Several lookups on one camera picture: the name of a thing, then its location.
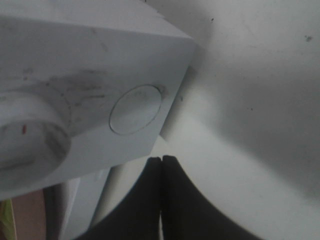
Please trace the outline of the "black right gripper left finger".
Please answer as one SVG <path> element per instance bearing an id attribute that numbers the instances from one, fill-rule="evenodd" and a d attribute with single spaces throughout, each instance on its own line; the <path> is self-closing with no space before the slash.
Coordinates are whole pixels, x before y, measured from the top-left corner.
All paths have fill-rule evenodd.
<path id="1" fill-rule="evenodd" d="M 78 240 L 158 240 L 162 161 L 147 160 L 124 199 Z"/>

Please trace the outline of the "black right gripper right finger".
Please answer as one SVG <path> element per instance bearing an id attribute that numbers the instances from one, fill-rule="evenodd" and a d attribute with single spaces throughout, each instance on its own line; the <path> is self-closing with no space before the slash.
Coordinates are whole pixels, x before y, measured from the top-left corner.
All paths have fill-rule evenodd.
<path id="1" fill-rule="evenodd" d="M 258 239 L 213 206 L 170 155 L 161 164 L 161 221 L 166 240 Z"/>

